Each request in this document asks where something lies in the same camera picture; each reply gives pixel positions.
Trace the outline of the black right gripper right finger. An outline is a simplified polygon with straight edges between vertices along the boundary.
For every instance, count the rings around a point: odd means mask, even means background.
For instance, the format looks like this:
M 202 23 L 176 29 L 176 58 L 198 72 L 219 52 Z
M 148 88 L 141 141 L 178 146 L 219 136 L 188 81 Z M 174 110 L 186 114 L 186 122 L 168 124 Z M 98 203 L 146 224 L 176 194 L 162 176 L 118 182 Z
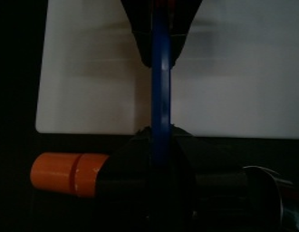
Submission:
M 174 173 L 178 184 L 184 232 L 194 232 L 193 210 L 196 201 L 196 179 L 192 167 L 192 136 L 181 128 L 172 126 L 170 141 L 170 149 L 174 155 Z

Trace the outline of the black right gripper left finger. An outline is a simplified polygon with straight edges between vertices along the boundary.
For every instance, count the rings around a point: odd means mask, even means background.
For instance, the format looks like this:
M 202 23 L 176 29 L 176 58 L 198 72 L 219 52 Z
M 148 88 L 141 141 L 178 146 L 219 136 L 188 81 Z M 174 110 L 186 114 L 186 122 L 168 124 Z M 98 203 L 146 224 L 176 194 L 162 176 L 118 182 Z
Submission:
M 96 232 L 148 232 L 150 129 L 140 130 L 106 159 L 96 182 Z

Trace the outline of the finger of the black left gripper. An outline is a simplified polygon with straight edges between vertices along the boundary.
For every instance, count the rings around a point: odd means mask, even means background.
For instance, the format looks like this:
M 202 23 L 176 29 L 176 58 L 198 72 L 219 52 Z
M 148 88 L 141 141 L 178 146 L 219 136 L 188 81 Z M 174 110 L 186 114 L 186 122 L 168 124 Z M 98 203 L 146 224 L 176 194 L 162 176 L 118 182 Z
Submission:
M 150 67 L 152 26 L 150 26 L 150 0 L 121 0 L 124 11 L 132 26 L 136 38 L 136 47 L 141 62 Z
M 172 65 L 182 52 L 188 31 L 202 0 L 170 0 L 169 34 L 172 45 Z

